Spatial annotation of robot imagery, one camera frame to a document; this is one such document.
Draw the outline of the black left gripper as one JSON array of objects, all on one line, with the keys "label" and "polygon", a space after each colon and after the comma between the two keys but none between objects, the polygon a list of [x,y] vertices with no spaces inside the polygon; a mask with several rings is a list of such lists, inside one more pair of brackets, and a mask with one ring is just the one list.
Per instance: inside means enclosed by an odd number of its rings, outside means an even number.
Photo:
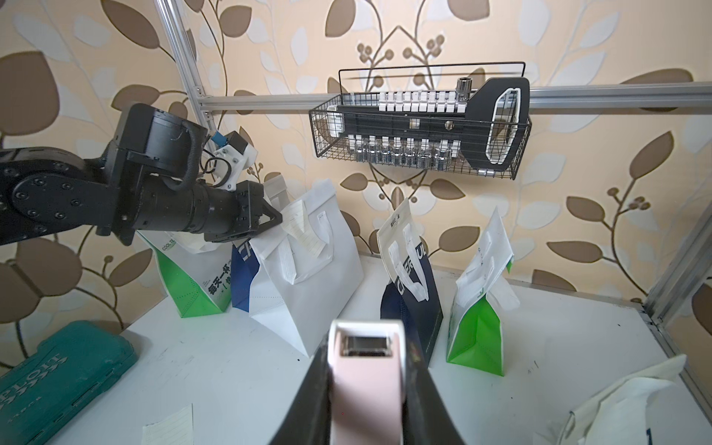
[{"label": "black left gripper", "polygon": [[264,198],[261,184],[252,181],[239,183],[235,187],[234,198],[237,200],[237,217],[231,240],[253,237],[282,224],[281,212]]}]

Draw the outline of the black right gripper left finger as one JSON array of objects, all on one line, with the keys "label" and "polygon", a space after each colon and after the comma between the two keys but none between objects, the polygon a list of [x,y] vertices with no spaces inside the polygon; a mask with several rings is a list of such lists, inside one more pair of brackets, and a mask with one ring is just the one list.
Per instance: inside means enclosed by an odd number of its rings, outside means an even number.
[{"label": "black right gripper left finger", "polygon": [[328,363],[328,336],[325,336],[270,444],[327,445],[331,443],[331,378]]}]

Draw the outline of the large green white bag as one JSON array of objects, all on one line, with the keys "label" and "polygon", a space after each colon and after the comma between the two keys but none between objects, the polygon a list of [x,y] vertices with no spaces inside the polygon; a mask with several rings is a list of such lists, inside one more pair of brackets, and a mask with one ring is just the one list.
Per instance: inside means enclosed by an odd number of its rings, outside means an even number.
[{"label": "large green white bag", "polygon": [[231,301],[232,248],[182,232],[137,233],[157,257],[161,281],[183,318],[225,312]]}]

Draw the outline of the pink stapler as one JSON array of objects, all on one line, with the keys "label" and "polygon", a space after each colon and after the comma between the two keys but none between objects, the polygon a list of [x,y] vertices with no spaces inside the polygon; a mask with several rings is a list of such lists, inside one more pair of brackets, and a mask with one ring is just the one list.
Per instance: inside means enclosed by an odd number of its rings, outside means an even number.
[{"label": "pink stapler", "polygon": [[402,444],[402,322],[335,320],[329,330],[330,442]]}]

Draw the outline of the small blue paper bag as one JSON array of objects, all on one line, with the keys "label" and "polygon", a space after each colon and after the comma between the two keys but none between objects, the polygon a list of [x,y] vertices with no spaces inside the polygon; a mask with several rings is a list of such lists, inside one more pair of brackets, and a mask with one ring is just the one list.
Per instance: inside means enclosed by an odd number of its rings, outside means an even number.
[{"label": "small blue paper bag", "polygon": [[[282,174],[276,172],[268,174],[263,185],[267,200],[277,211],[282,211],[289,205],[287,184]],[[233,246],[231,267],[232,304],[235,308],[248,313],[250,311],[250,286],[260,268],[258,259],[248,241]]]}]

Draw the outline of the white paper bag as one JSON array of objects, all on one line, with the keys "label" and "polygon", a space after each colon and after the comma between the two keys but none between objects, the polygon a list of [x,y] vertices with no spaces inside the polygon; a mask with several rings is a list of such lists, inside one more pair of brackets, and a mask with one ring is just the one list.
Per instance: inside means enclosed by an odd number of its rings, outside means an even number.
[{"label": "white paper bag", "polygon": [[254,237],[250,246],[260,268],[248,314],[310,357],[362,283],[363,267],[333,183],[316,181],[299,200],[326,246],[315,258],[281,224]]}]

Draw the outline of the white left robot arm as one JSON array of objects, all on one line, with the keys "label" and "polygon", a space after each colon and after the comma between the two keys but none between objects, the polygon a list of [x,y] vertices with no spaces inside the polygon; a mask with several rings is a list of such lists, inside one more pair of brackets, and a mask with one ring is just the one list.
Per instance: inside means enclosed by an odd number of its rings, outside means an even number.
[{"label": "white left robot arm", "polygon": [[59,148],[1,154],[1,242],[53,235],[82,225],[132,244],[137,231],[202,234],[209,242],[251,238],[281,224],[263,185],[233,190],[198,177],[206,128],[150,105],[122,112],[102,156]]}]

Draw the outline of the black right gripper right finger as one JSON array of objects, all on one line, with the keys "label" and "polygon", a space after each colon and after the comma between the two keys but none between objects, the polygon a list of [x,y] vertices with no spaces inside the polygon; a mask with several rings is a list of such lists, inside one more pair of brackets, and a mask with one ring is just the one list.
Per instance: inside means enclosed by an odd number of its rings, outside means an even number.
[{"label": "black right gripper right finger", "polygon": [[407,341],[402,414],[404,444],[464,444],[428,370],[412,341]]}]

